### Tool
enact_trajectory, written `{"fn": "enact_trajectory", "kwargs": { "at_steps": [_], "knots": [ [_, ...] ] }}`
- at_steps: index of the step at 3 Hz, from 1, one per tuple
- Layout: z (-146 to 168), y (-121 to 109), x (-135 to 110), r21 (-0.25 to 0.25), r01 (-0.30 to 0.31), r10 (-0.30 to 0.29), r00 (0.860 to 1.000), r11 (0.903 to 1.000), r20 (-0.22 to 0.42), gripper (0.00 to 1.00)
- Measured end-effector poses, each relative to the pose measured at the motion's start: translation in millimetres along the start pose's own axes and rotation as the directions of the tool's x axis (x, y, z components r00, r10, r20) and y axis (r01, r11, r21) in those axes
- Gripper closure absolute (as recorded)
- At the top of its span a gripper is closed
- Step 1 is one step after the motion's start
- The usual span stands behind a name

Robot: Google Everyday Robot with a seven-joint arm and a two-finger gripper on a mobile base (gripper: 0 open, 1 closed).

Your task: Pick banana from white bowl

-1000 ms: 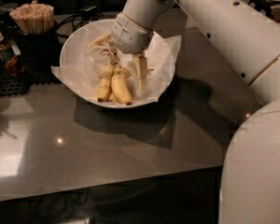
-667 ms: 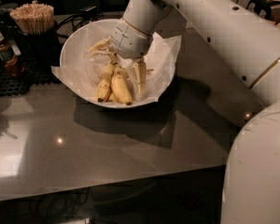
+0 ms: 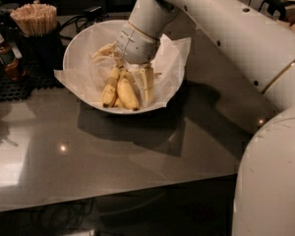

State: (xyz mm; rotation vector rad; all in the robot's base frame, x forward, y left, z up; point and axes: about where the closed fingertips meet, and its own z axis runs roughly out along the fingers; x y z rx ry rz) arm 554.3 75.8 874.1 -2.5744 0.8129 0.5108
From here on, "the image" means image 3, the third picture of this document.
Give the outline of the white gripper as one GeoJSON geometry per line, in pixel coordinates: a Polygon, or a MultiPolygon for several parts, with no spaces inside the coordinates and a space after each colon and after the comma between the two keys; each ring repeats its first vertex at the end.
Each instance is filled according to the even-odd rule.
{"type": "Polygon", "coordinates": [[[159,40],[147,36],[126,22],[116,38],[116,43],[103,45],[92,55],[93,61],[104,59],[117,60],[118,52],[129,63],[144,64],[135,73],[134,78],[140,91],[143,107],[148,107],[153,101],[154,72],[150,62],[156,55],[159,40]]]}

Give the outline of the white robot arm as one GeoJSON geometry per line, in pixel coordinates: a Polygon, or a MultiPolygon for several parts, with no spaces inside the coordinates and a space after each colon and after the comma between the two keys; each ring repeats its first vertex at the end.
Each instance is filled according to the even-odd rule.
{"type": "Polygon", "coordinates": [[[238,0],[137,0],[117,35],[142,64],[177,11],[186,13],[278,110],[249,142],[238,170],[232,236],[295,236],[295,32],[238,0]]]}

